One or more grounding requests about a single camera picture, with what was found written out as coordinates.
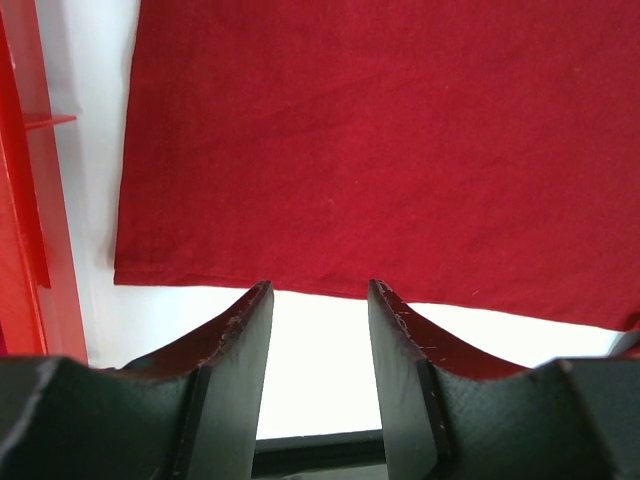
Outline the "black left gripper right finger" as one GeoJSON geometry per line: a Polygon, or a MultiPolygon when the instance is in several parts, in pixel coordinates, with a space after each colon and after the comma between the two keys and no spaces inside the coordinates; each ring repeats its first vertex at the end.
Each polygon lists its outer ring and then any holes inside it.
{"type": "Polygon", "coordinates": [[[639,350],[526,368],[409,307],[386,283],[368,319],[392,479],[635,479],[639,350]]]}

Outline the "dark red t shirt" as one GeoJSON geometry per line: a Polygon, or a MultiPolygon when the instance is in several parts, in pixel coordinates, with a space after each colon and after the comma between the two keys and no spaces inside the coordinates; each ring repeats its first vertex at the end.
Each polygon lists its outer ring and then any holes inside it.
{"type": "Polygon", "coordinates": [[[144,1],[114,280],[639,326],[635,1],[144,1]]]}

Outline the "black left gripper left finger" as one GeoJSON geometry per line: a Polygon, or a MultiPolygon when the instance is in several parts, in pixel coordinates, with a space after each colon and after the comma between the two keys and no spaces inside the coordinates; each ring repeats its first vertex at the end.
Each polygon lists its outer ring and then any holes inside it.
{"type": "Polygon", "coordinates": [[[247,479],[274,292],[255,284],[222,314],[120,369],[64,356],[1,361],[5,479],[247,479]]]}

